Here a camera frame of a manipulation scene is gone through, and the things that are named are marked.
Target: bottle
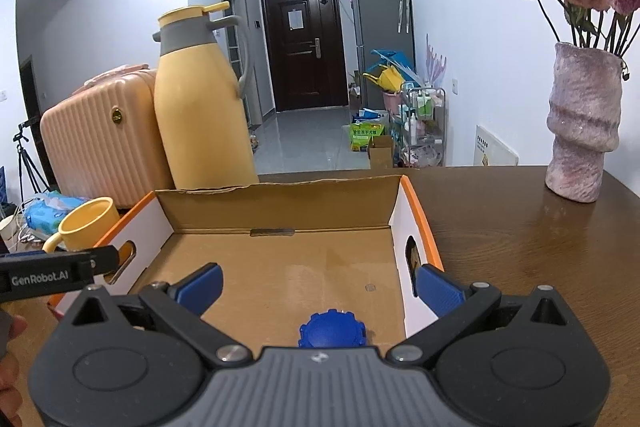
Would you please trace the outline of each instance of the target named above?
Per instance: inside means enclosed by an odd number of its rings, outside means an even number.
[[[418,119],[415,116],[415,111],[411,111],[411,118],[409,120],[409,137],[411,139],[411,145],[418,145]]]
[[[209,13],[229,3],[190,6],[160,17],[161,43],[154,101],[162,144],[176,188],[222,188],[258,183],[242,97],[253,71],[249,31],[237,16]],[[246,73],[238,80],[214,31],[238,26]]]

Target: doorway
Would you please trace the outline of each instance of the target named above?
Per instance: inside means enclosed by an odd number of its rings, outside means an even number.
[[[229,9],[225,10],[225,17],[229,15],[239,15],[245,22],[249,22],[246,0],[223,0],[228,1]],[[245,43],[238,36],[238,29],[235,26],[225,28],[226,50],[229,63],[238,78],[244,73],[244,46]],[[257,128],[262,124],[262,110],[260,109],[260,97],[256,84],[255,67],[253,78],[246,83],[246,92],[242,98],[244,105],[244,115],[250,128]]]
[[[27,120],[31,124],[31,136],[40,158],[40,165],[44,172],[49,187],[56,185],[56,177],[49,162],[47,150],[44,147],[42,134],[40,133],[40,119],[42,112],[38,101],[38,91],[36,89],[35,75],[33,74],[33,61],[30,58],[20,67],[20,83],[22,84],[22,95],[24,97],[24,107],[27,111]]]
[[[276,111],[348,104],[338,0],[262,0]]]

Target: tripod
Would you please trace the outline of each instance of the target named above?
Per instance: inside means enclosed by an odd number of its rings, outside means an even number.
[[[20,202],[24,203],[24,188],[22,186],[22,167],[27,172],[29,177],[29,181],[31,182],[31,188],[35,194],[42,192],[43,190],[50,190],[47,181],[44,179],[44,176],[40,174],[36,164],[29,156],[29,152],[22,145],[22,140],[29,141],[29,139],[24,135],[24,128],[31,126],[31,121],[27,121],[21,124],[18,124],[18,134],[14,136],[15,148],[18,152],[18,178],[20,178]],[[36,175],[42,181],[44,188],[40,188],[40,184],[38,183],[38,179]]]

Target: dark brown door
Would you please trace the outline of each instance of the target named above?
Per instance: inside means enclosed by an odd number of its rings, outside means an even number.
[[[49,186],[56,185],[56,177],[53,174],[47,150],[44,147],[42,134],[40,133],[40,103],[38,102],[38,92],[36,90],[35,77],[33,75],[33,63],[29,60],[20,68],[20,82],[22,83],[22,95],[24,97],[24,107],[27,110],[27,119],[32,121],[31,136],[35,142],[36,151],[40,158],[40,164],[44,175],[49,182]]]
[[[262,0],[276,110],[347,105],[338,0]]]

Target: tile floor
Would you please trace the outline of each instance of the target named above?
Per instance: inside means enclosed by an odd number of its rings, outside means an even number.
[[[348,107],[276,114],[255,131],[258,174],[368,169],[367,153],[350,150],[350,121]]]

